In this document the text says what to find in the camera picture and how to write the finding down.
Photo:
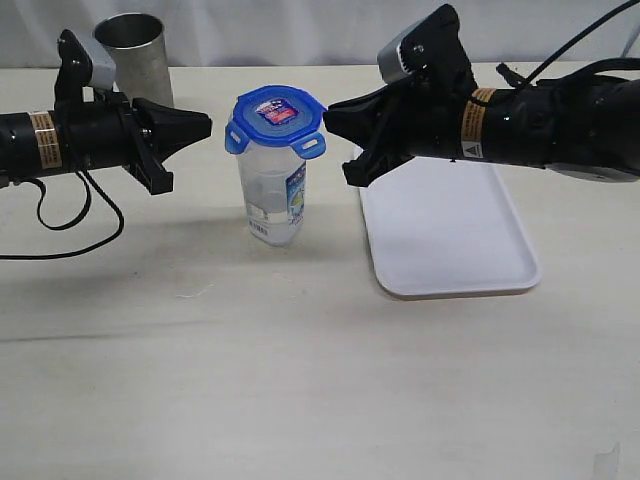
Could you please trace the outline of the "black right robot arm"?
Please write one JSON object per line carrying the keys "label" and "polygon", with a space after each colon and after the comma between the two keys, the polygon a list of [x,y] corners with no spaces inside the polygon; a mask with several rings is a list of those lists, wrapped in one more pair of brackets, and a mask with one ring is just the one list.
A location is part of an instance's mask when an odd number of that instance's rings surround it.
{"label": "black right robot arm", "polygon": [[358,146],[346,182],[368,187],[420,157],[549,170],[581,180],[639,179],[639,83],[582,69],[521,87],[447,85],[427,73],[334,103],[326,129]]}

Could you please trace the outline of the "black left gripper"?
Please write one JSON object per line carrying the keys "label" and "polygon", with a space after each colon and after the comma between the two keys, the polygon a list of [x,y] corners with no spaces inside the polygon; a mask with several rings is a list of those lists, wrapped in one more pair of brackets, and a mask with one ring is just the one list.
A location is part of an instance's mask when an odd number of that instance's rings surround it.
{"label": "black left gripper", "polygon": [[[59,102],[62,169],[70,173],[123,167],[150,195],[172,192],[174,175],[162,163],[209,138],[211,118],[145,98],[135,98],[131,106],[121,92],[96,94],[92,102]],[[139,130],[151,150],[138,144]]]}

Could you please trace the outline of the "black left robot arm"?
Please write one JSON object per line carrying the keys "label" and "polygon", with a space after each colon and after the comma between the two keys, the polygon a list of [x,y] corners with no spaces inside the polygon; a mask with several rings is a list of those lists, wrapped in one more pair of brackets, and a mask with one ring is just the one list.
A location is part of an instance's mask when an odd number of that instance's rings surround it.
{"label": "black left robot arm", "polygon": [[174,184],[165,160],[209,138],[212,126],[205,113],[97,90],[91,102],[3,114],[1,177],[15,183],[121,167],[149,194],[165,194]]}

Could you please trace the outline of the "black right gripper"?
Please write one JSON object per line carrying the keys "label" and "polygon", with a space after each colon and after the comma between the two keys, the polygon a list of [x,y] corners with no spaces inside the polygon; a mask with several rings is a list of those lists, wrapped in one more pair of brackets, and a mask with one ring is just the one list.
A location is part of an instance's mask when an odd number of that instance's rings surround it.
{"label": "black right gripper", "polygon": [[419,156],[464,157],[461,124],[466,98],[475,90],[469,69],[456,68],[451,79],[429,67],[382,79],[385,87],[334,103],[323,113],[329,133],[360,149],[342,164],[348,185],[369,187]]}

